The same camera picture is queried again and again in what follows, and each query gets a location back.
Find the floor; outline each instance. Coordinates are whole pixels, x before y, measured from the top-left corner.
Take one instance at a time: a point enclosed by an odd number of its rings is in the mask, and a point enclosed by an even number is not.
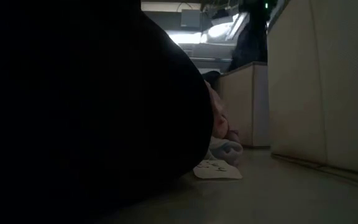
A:
[[[104,223],[358,223],[358,185],[246,151],[242,180],[180,179],[168,192]]]

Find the wall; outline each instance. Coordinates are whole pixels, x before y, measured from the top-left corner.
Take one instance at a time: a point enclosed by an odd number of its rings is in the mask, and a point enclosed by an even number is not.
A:
[[[273,153],[358,172],[358,1],[289,1],[268,56]]]
[[[147,2],[142,1],[142,11],[181,12],[182,9],[201,9],[200,3],[183,2]]]
[[[181,27],[181,12],[144,12],[151,20],[159,25],[163,30],[190,30],[203,31],[212,27],[211,20],[204,13],[201,13],[201,27],[199,29],[192,29],[189,27]]]

